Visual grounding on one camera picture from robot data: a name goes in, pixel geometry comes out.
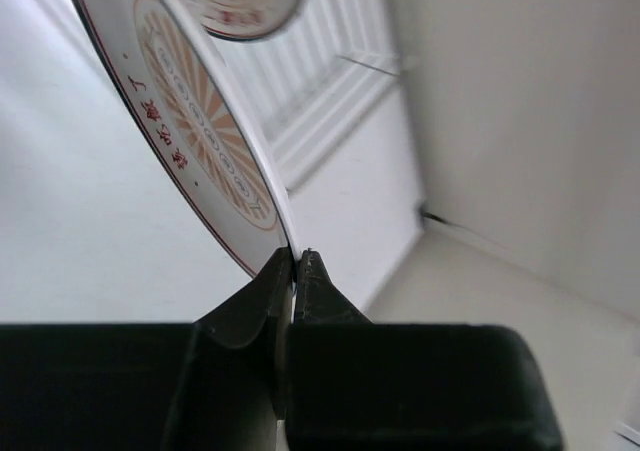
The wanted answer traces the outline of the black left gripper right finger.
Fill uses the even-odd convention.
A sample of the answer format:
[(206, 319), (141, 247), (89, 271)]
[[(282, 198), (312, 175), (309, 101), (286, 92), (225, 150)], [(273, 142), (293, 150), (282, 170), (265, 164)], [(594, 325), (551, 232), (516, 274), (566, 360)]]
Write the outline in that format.
[(523, 337), (500, 325), (376, 324), (319, 253), (298, 271), (286, 337), (292, 450), (559, 450), (562, 432)]

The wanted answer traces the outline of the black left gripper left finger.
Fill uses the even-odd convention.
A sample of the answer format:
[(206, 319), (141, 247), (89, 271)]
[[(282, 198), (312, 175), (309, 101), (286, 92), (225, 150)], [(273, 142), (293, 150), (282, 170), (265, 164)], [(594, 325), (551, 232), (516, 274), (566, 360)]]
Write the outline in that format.
[(186, 323), (1, 327), (5, 450), (273, 450), (293, 259)]

